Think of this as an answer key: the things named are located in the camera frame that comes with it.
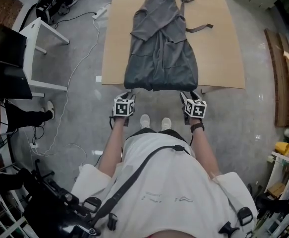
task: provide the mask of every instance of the white table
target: white table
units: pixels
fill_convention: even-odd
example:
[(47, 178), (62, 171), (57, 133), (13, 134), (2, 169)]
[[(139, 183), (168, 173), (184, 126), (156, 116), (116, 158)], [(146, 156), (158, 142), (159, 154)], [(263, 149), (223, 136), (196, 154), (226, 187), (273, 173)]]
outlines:
[[(60, 91), (67, 91), (67, 87), (60, 86), (60, 85), (54, 85), (49, 84), (45, 82), (40, 82), (36, 80), (32, 80), (32, 65), (33, 65), (33, 58), (34, 58), (34, 51), (40, 51), (44, 54), (47, 53), (46, 50), (36, 46), (36, 40), (39, 34), (40, 27), (43, 26), (47, 28), (52, 35), (54, 35), (56, 38), (60, 39), (65, 44), (69, 44), (69, 39), (65, 38), (62, 34), (60, 34), (58, 31), (50, 27), (48, 24), (43, 22), (41, 18), (37, 18), (32, 23), (30, 23), (27, 27), (25, 27), (20, 34), (27, 37), (26, 40), (26, 48), (24, 52), (24, 63), (23, 63), (23, 71), (27, 78), (29, 86), (33, 87), (39, 87), (39, 88), (46, 88), (46, 89), (55, 89)], [(44, 97), (44, 94), (42, 93), (32, 93), (33, 96), (36, 97)]]

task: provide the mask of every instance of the yellow object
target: yellow object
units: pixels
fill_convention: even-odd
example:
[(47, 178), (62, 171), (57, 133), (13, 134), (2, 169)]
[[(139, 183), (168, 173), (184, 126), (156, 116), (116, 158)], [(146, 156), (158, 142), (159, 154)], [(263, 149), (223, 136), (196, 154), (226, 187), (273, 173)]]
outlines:
[(277, 142), (275, 144), (275, 149), (282, 155), (287, 155), (289, 153), (289, 143)]

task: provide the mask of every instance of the black watch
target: black watch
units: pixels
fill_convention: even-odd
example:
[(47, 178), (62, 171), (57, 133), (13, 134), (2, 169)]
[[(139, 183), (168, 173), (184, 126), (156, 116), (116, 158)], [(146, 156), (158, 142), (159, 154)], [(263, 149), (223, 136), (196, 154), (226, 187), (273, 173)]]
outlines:
[(203, 128), (203, 131), (205, 131), (205, 127), (204, 127), (204, 124), (202, 122), (193, 124), (190, 128), (190, 131), (193, 133), (194, 130), (197, 128)]

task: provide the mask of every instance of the black pants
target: black pants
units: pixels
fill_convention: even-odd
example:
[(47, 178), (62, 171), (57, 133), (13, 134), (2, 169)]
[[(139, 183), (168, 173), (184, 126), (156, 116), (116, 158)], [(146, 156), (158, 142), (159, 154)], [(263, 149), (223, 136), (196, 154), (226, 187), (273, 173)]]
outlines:
[(7, 132), (15, 131), (17, 128), (34, 126), (38, 127), (43, 122), (52, 119), (53, 114), (51, 111), (47, 112), (35, 112), (29, 111), (26, 112), (24, 110), (19, 109), (17, 106), (9, 103), (5, 103), (5, 111), (7, 116)]
[[(139, 130), (137, 133), (134, 133), (131, 137), (136, 136), (136, 135), (141, 135), (141, 134), (144, 134), (144, 133), (156, 133), (156, 132), (153, 129), (151, 129), (151, 128), (143, 128), (143, 129)], [(172, 129), (162, 130), (162, 131), (160, 131), (158, 133), (170, 135), (172, 137), (176, 137), (177, 139), (183, 140), (184, 142), (186, 142), (185, 139), (182, 138), (182, 136), (180, 134), (178, 134), (175, 130), (172, 130)]]

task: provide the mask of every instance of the concrete floor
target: concrete floor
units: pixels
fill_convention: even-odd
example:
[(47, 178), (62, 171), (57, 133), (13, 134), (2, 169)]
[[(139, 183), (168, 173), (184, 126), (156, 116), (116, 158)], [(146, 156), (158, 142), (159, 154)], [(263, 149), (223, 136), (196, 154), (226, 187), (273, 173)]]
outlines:
[[(56, 20), (97, 11), (110, 1), (79, 0), (68, 15), (57, 17)], [(222, 89), (204, 95), (203, 98), (208, 104), (204, 119), (205, 132), (222, 173), (237, 172), (246, 184), (258, 181), (264, 185), (270, 175), (267, 156), (282, 136), (282, 131), (274, 127), (274, 77), (263, 32), (265, 28), (275, 30), (275, 26), (268, 11), (262, 12), (246, 8), (232, 0), (226, 1), (239, 39), (246, 89)], [(38, 45), (48, 50), (48, 53), (36, 53), (34, 79), (67, 85), (72, 71), (96, 41), (97, 30), (92, 24), (91, 16), (89, 14), (59, 24), (57, 30), (70, 39), (69, 45), (62, 45), (54, 37), (40, 32)], [(27, 23), (34, 19), (35, 14), (32, 13)], [(54, 155), (39, 157), (42, 168), (54, 170), (56, 182), (66, 189), (72, 188), (74, 178), (78, 176), (78, 166), (85, 159), (85, 155), (79, 148), (65, 145), (78, 144), (88, 155), (85, 163), (94, 164), (96, 158), (92, 152), (104, 149), (111, 131), (109, 115), (113, 99), (122, 92), (113, 86), (103, 86), (96, 82), (96, 76), (101, 75), (107, 21), (107, 13), (96, 21), (100, 29), (98, 44), (72, 77), (69, 101), (58, 136), (53, 149), (48, 152)], [(39, 111), (47, 100), (52, 100), (55, 105), (56, 118), (46, 123), (45, 134), (38, 141), (39, 152), (46, 151), (52, 144), (66, 102), (65, 92), (44, 92), (45, 98), (34, 97), (31, 101), (17, 101), (17, 105), (27, 111)], [(136, 113), (130, 119), (129, 127), (125, 129), (126, 138), (139, 129), (139, 119), (142, 114), (147, 113), (151, 117), (151, 127), (154, 130), (159, 130), (163, 117), (170, 117), (173, 129), (190, 141), (191, 133), (189, 126), (183, 123), (178, 92), (136, 92)], [(178, 109), (170, 110), (174, 103), (178, 104)], [(25, 132), (31, 140), (32, 128), (25, 128)], [(31, 167), (29, 145), (22, 129), (13, 136), (12, 146), (16, 160)]]

